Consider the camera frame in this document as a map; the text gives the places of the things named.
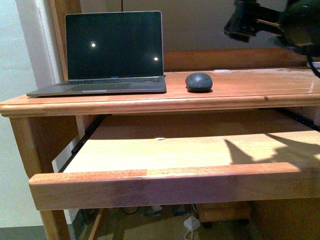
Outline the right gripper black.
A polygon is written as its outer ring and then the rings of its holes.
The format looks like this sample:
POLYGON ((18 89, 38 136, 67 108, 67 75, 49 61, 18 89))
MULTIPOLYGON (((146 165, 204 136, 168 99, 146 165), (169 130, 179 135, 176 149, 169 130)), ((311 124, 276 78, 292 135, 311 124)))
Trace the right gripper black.
POLYGON ((274 34, 270 43, 294 53, 320 51, 320 2, 289 0, 284 11, 261 6, 256 0, 235 0, 235 11, 224 26, 229 38, 249 42, 260 31, 274 34))

